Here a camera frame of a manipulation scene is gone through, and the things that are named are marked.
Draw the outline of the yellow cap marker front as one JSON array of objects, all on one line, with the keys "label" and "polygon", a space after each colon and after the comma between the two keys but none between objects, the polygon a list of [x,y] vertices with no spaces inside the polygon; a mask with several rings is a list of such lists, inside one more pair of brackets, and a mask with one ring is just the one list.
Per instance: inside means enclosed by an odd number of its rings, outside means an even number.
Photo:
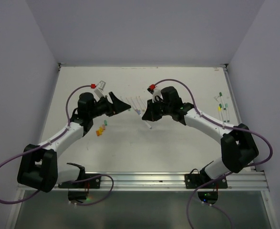
[{"label": "yellow cap marker front", "polygon": [[140,107],[139,107],[139,105],[138,105],[138,103],[137,103],[136,97],[132,97],[132,99],[133,99],[133,101],[134,101],[134,103],[135,103],[137,109],[141,111],[141,109],[140,109]]}]

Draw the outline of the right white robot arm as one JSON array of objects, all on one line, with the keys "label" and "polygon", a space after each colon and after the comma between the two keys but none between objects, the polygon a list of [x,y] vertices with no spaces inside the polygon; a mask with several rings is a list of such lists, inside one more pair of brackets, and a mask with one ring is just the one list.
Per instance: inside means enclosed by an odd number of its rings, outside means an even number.
[{"label": "right white robot arm", "polygon": [[227,125],[197,111],[192,103],[184,103],[172,86],[159,90],[151,85],[147,90],[152,94],[152,99],[147,101],[143,120],[155,122],[163,116],[170,116],[174,121],[199,130],[220,144],[221,157],[203,167],[195,177],[195,181],[204,187],[211,187],[218,177],[228,172],[240,172],[258,156],[259,151],[246,125]]}]

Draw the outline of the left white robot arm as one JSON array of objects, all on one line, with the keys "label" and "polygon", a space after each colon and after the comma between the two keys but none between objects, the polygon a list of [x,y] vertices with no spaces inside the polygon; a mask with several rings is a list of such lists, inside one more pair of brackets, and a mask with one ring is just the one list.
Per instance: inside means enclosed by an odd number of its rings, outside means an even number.
[{"label": "left white robot arm", "polygon": [[94,118],[102,115],[110,117],[129,109],[131,106],[119,100],[113,92],[99,100],[92,93],[82,93],[77,108],[61,134],[54,135],[39,145],[29,144],[25,147],[17,182],[46,193],[55,185],[65,182],[82,187],[86,183],[85,168],[75,163],[60,167],[59,157],[90,131]]}]

